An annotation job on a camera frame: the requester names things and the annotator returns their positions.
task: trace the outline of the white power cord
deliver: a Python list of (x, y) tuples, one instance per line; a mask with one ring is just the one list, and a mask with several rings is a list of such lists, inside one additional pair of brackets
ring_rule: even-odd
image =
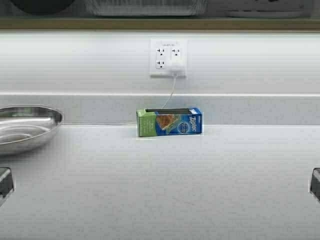
[[(172, 71), (173, 72), (173, 85), (172, 85), (172, 91), (171, 94), (169, 95), (168, 99), (165, 101), (164, 105), (162, 106), (161, 109), (164, 109), (169, 101), (171, 100), (172, 96), (175, 93), (175, 88), (176, 88), (176, 82), (177, 82), (177, 77), (178, 77), (178, 71)], [(125, 122), (125, 123), (98, 123), (98, 122), (90, 122), (90, 123), (63, 123), (63, 125), (106, 125), (106, 126), (125, 126), (125, 125), (132, 125), (132, 124), (136, 124), (135, 121), (132, 122)]]

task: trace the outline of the outlet faceplate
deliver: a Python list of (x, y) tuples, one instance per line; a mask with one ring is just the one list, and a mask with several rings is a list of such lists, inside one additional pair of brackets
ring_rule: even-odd
[(171, 77), (174, 63), (184, 66), (180, 77), (187, 76), (188, 41), (152, 39), (150, 44), (150, 75)]

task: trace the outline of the metal bowl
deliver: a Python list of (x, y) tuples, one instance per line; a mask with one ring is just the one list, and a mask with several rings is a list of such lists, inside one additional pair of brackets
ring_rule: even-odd
[(20, 154), (51, 140), (63, 115), (48, 107), (10, 106), (0, 108), (0, 156)]

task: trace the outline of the ledge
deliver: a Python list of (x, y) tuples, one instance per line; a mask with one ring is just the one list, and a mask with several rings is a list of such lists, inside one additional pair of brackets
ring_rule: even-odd
[(0, 18), (0, 30), (320, 31), (320, 19)]

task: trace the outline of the white wall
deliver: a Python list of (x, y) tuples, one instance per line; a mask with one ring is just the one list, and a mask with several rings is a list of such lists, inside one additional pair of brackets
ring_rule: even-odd
[(0, 92), (168, 93), (150, 39), (187, 39), (180, 94), (318, 94), (320, 34), (2, 32)]

